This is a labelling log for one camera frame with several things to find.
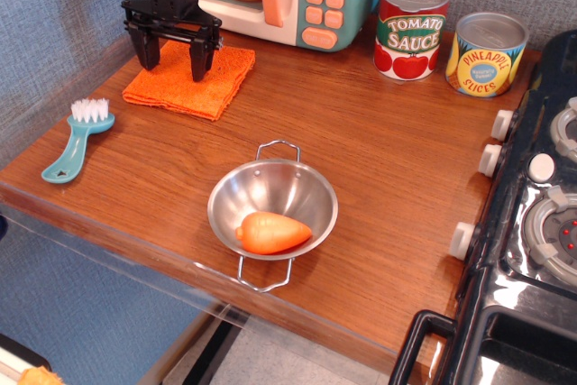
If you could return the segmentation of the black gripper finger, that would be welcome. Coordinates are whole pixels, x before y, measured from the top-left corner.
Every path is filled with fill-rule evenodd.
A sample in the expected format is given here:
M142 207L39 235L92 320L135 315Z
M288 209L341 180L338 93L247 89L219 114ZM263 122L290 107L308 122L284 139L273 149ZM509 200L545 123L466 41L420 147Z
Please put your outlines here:
M212 68L215 50L215 38L196 37L189 44L191 73L195 82L202 81L206 73Z
M154 69L160 63L158 36L150 29L138 27L134 23L127 25L127 31L142 67L146 70Z

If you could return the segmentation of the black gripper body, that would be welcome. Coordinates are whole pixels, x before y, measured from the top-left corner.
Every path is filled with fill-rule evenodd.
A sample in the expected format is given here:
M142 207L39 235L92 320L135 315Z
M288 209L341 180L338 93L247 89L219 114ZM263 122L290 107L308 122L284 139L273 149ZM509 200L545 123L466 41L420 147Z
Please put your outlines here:
M125 28L133 46L144 50L160 33L164 38L199 40L210 50L222 47L221 21L203 11L198 0L123 0Z

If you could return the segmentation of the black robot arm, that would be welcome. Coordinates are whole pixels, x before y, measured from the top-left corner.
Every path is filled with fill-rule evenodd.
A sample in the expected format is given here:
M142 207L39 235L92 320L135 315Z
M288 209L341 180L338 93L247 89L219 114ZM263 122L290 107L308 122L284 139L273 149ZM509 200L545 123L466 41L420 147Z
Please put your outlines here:
M141 65L160 64L160 40L186 43L191 75L200 82L222 46L222 21L201 9L199 0L123 0L124 26Z

